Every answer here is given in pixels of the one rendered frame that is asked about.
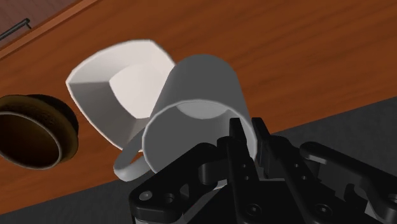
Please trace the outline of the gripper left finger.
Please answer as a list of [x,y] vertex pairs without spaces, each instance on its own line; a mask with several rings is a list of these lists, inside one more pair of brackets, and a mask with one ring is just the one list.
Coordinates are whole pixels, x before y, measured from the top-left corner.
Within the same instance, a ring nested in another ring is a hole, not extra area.
[[219,180],[227,184],[187,224],[261,224],[259,182],[238,118],[216,144],[199,143],[131,191],[130,212],[138,220],[171,224]]

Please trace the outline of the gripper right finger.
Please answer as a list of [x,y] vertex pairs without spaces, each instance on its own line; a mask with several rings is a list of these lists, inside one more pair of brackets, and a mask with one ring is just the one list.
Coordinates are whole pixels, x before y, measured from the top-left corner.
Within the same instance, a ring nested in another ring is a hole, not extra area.
[[252,124],[267,179],[282,178],[305,224],[397,224],[397,177],[309,141],[300,147]]

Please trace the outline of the white mug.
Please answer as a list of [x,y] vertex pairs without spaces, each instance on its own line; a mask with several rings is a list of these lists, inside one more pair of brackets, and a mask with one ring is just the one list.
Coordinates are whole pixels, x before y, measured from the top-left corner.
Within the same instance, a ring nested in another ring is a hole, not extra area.
[[159,172],[195,145],[228,135],[231,118],[240,119],[255,158],[257,140],[236,72],[216,56],[189,56],[169,73],[148,124],[119,154],[114,173],[132,181]]

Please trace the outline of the white square bowl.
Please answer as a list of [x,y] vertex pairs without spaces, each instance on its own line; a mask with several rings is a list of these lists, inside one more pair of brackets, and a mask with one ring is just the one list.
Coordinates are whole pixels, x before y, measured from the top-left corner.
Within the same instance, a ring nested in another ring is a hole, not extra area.
[[149,39],[118,43],[75,67],[67,89],[92,127],[122,149],[149,122],[175,63]]

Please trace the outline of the brown round bowl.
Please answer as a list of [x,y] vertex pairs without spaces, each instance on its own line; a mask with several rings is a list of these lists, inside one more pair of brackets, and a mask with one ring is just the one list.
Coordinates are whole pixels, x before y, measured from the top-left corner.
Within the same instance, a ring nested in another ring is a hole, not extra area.
[[0,97],[0,156],[27,169],[45,170],[73,158],[79,124],[73,110],[50,95]]

